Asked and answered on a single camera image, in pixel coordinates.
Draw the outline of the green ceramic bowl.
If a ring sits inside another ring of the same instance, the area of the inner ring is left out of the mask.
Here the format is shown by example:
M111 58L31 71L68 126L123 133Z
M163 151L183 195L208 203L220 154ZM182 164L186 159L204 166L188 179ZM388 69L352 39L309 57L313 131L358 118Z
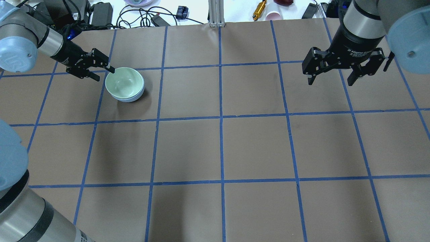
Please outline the green ceramic bowl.
M135 69L122 67L115 69L115 73L109 73L105 79L106 89L145 87L143 76Z

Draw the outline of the blue ceramic bowl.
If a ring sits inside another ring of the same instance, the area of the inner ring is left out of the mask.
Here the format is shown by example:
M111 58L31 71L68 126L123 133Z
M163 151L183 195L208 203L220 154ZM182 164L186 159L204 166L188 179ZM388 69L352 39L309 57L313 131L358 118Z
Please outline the blue ceramic bowl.
M114 88L108 89L110 95L120 102L134 102L138 100L144 93L144 87L134 88L134 87L125 87L125 88Z

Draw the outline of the black laptop stand equipment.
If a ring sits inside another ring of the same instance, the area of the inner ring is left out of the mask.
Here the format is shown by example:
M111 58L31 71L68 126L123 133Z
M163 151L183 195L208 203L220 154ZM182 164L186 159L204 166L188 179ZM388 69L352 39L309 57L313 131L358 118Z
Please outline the black laptop stand equipment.
M35 6L31 6L29 0L26 0L17 7L57 31L67 26L87 24L90 17L88 0L40 0Z

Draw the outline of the black flat device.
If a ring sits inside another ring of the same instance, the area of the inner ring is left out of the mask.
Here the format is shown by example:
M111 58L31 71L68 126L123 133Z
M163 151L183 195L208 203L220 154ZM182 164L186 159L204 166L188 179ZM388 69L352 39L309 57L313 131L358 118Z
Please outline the black flat device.
M112 27L113 7L110 3L99 2L91 6L91 25L99 30Z

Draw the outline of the black power adapter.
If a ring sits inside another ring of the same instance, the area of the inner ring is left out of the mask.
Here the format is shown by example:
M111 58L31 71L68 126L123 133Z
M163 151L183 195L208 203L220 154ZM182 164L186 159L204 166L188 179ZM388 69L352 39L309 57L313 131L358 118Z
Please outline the black power adapter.
M302 19L311 19L314 17L318 10L318 5L314 3L309 3L306 10L302 15Z

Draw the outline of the purple plate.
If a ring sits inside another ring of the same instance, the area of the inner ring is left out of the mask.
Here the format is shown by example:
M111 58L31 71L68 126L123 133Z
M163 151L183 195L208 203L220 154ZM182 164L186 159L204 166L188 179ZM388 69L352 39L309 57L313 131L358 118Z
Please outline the purple plate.
M151 4L153 0L124 0L124 2L131 6L142 7Z

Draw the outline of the black power brick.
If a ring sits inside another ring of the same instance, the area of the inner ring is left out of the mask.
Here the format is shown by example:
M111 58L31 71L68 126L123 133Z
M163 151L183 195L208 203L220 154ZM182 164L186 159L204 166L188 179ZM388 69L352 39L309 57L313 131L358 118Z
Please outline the black power brick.
M151 22L155 27L167 27L171 26L166 20L164 20L159 15L153 15L151 17Z

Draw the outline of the pink cup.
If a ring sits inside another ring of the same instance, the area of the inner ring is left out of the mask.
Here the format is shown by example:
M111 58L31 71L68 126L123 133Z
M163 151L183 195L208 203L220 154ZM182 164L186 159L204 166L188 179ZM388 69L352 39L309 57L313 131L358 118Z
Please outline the pink cup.
M270 10L267 11L265 14L265 21L277 21L277 20L282 20L283 16L281 14L281 12L277 11L277 10Z

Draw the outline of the yellow tool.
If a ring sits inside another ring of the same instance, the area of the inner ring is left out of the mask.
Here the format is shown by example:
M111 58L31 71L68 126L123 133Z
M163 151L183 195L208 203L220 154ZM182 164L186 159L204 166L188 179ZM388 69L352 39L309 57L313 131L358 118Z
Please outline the yellow tool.
M262 0L260 3L258 3L258 5L256 6L253 14L252 14L252 20L253 21L257 21L261 18L262 13L265 10L267 1L266 0Z

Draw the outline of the small blue black module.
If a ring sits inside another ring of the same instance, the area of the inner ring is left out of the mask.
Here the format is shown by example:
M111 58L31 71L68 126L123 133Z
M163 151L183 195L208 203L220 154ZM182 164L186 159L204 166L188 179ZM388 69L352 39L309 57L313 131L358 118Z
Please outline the small blue black module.
M189 8L187 6L178 6L175 18L185 20L188 17Z

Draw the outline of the aluminium frame post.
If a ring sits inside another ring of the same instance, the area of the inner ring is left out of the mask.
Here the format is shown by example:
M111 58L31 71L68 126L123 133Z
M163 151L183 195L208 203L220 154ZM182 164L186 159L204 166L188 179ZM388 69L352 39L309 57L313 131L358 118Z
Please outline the aluminium frame post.
M224 0L209 0L209 26L211 28L225 27Z

